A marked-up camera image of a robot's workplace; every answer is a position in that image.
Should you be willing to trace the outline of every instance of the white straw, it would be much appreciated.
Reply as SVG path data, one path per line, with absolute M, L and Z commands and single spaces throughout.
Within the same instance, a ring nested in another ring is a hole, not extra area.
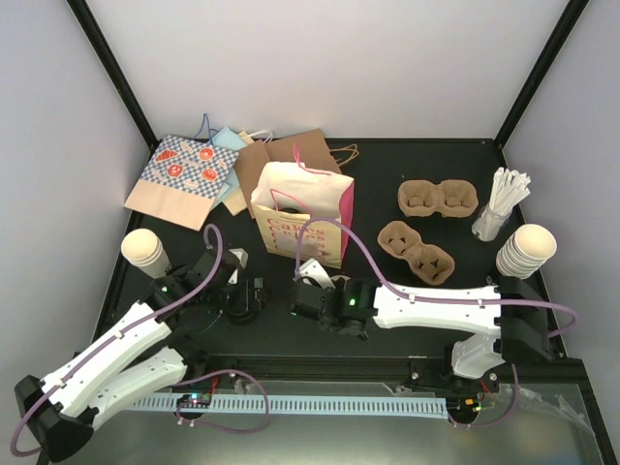
M 480 240 L 493 240 L 511 215 L 512 209 L 530 195 L 527 185 L 532 182 L 526 172 L 497 169 L 493 173 L 493 187 L 488 205 L 472 226 L 472 233 Z

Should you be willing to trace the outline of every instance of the white paper cup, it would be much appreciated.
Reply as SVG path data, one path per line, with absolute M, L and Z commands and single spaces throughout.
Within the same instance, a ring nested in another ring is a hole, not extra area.
M 531 266 L 541 266 L 546 262 L 543 259 L 534 259 L 522 253 L 515 244 L 514 234 L 506 241 L 506 253 L 515 263 Z
M 553 234 L 539 225 L 523 225 L 500 249 L 495 264 L 504 276 L 526 279 L 557 251 Z
M 546 261 L 558 250 L 558 243 L 548 229 L 523 225 L 514 233 L 514 247 L 525 257 Z
M 171 261 L 162 241 L 151 230 L 135 230 L 125 236 L 120 246 L 123 257 L 153 279 L 166 276 Z

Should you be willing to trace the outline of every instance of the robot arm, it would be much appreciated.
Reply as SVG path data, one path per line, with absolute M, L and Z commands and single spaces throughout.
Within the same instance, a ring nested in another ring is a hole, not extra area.
M 240 279 L 246 261 L 247 254 L 241 249 L 224 251 L 217 272 L 199 295 L 168 314 L 148 319 L 204 280 L 215 262 L 214 253 L 205 252 L 195 266 L 181 266 L 154 280 L 143 299 L 69 363 L 41 380 L 27 376 L 17 383 L 15 396 L 22 416 L 49 395 L 27 424 L 50 461 L 58 462 L 76 453 L 108 419 L 145 395 L 194 375 L 194 351 L 177 347 L 174 335 L 188 326 L 196 329 L 202 315 L 223 312 L 236 324 L 256 318 L 264 303 L 264 290 L 260 279 Z M 144 351 L 162 345 L 155 355 L 127 368 Z M 89 356 L 92 358 L 88 363 L 63 381 Z
M 407 295 L 466 298 L 480 302 L 506 296 L 533 297 L 529 288 L 515 290 L 512 289 L 515 281 L 503 281 L 505 284 L 501 282 L 499 287 L 489 285 L 466 290 L 394 287 Z M 518 286 L 526 285 L 519 281 Z M 291 311 L 317 321 L 322 330 L 355 335 L 362 340 L 368 338 L 365 327 L 369 321 L 385 329 L 424 326 L 474 333 L 447 351 L 449 375 L 460 379 L 477 380 L 504 362 L 540 363 L 551 359 L 546 312 L 543 310 L 424 303 L 400 297 L 375 283 L 355 279 L 334 282 L 314 260 L 306 262 L 300 269 L 300 279 L 294 284 Z

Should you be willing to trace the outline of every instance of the black tabletop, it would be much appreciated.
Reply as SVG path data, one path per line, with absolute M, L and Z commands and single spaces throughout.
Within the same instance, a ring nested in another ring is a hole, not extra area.
M 348 141 L 330 140 L 332 148 Z M 513 215 L 499 236 L 490 243 L 472 235 L 472 224 L 479 210 L 488 202 L 493 172 L 501 159 L 490 142 L 421 142 L 360 141 L 360 156 L 343 167 L 344 174 L 356 181 L 353 230 L 368 246 L 377 264 L 392 282 L 407 286 L 428 287 L 419 280 L 404 261 L 384 252 L 377 243 L 379 231 L 394 220 L 405 221 L 417 230 L 422 240 L 435 244 L 451 254 L 456 270 L 443 288 L 463 289 L 486 284 L 495 255 L 508 236 L 519 226 Z M 478 190 L 480 205 L 468 218 L 443 218 L 441 214 L 426 218 L 407 218 L 398 208 L 396 193 L 408 179 L 428 179 L 439 183 L 444 179 L 465 179 Z M 369 340 L 321 332 L 315 324 L 287 311 L 287 298 L 293 275 L 293 259 L 267 254 L 256 223 L 247 210 L 232 217 L 223 206 L 217 206 L 207 222 L 216 224 L 229 247 L 244 248 L 249 254 L 248 276 L 262 276 L 270 291 L 270 300 L 261 315 L 250 325 L 231 325 L 221 318 L 198 338 L 198 344 L 212 355 L 298 356 L 298 357 L 441 357 L 445 347 L 467 337 L 457 331 L 400 327 L 391 330 L 369 325 Z M 203 251 L 202 234 L 143 216 L 137 228 L 148 228 L 159 235 L 174 265 L 193 264 Z M 374 277 L 370 266 L 354 242 L 349 243 L 342 270 L 357 278 Z M 149 278 L 129 266 L 121 280 L 117 305 L 105 309 L 108 322 L 117 321 L 149 284 Z

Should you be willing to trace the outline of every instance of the brown paper bag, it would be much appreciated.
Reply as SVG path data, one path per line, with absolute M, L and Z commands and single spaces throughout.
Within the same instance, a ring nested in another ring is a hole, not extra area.
M 237 157 L 210 143 L 165 136 L 125 206 L 199 231 Z

